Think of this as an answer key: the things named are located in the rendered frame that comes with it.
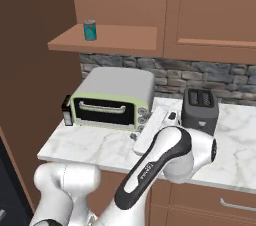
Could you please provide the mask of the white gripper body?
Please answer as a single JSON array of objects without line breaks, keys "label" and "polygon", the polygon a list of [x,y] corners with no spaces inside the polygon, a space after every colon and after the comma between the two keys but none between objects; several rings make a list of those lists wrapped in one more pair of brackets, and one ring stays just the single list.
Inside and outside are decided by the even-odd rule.
[{"label": "white gripper body", "polygon": [[137,155],[142,156],[150,147],[156,133],[165,127],[167,113],[164,107],[157,107],[154,110],[133,146],[133,151]]}]

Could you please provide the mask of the brown base cabinet door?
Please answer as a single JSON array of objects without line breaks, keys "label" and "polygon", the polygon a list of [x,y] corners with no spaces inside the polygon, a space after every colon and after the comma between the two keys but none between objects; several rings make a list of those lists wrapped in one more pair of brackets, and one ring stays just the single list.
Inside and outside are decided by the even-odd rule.
[{"label": "brown base cabinet door", "polygon": [[146,201],[146,226],[166,226],[171,184],[157,180],[151,187]]}]

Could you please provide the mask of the open brown cabinet shelf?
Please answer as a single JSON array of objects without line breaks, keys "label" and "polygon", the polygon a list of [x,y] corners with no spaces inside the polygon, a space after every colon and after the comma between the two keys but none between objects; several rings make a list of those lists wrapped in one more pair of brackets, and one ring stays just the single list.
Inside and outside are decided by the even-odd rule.
[{"label": "open brown cabinet shelf", "polygon": [[[74,6],[76,24],[51,40],[49,49],[162,55],[166,0],[74,0]],[[96,21],[95,41],[85,39],[85,20]]]}]

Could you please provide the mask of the dark grey toaster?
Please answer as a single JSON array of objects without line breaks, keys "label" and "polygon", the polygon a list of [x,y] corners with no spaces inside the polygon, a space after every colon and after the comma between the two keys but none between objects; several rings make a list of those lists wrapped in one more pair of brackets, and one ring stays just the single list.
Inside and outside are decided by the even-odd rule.
[{"label": "dark grey toaster", "polygon": [[219,117],[218,100],[206,89],[186,88],[183,94],[181,125],[214,135]]}]

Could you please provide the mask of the pale green toaster oven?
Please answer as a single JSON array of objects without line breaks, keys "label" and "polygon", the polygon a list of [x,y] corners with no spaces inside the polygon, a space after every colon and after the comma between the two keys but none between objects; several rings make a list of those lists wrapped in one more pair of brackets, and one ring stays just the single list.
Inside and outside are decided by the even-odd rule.
[{"label": "pale green toaster oven", "polygon": [[[122,67],[97,67],[71,95],[73,122],[141,132],[150,116],[155,94],[155,77],[146,70]],[[81,110],[79,102],[108,107],[126,106],[123,114]]]}]

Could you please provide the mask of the brown drawer front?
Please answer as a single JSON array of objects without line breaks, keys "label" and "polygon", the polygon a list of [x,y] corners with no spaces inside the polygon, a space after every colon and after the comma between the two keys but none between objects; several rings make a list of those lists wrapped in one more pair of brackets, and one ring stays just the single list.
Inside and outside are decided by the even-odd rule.
[{"label": "brown drawer front", "polygon": [[172,208],[238,223],[239,226],[256,226],[256,212],[225,207],[220,204],[220,198],[227,203],[256,208],[256,194],[194,184],[173,184],[169,204]]}]

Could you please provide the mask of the teal can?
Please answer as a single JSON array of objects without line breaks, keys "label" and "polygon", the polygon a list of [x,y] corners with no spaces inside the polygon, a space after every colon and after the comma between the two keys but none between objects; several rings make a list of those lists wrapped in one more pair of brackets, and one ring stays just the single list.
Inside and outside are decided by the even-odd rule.
[{"label": "teal can", "polygon": [[95,41],[97,39],[96,21],[85,20],[83,22],[84,36],[87,41]]}]

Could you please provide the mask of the dark appliance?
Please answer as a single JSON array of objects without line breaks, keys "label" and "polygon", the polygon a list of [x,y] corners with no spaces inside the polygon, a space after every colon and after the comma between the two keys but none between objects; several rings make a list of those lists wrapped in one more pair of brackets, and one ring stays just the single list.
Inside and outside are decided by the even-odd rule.
[{"label": "dark appliance", "polygon": [[29,226],[33,212],[0,137],[0,226]]}]

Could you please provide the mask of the brown wall cabinet door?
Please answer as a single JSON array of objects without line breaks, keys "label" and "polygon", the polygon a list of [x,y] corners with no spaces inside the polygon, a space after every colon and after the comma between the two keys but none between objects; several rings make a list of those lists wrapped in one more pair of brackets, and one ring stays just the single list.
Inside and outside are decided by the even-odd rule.
[{"label": "brown wall cabinet door", "polygon": [[163,57],[256,64],[256,0],[167,0]]}]

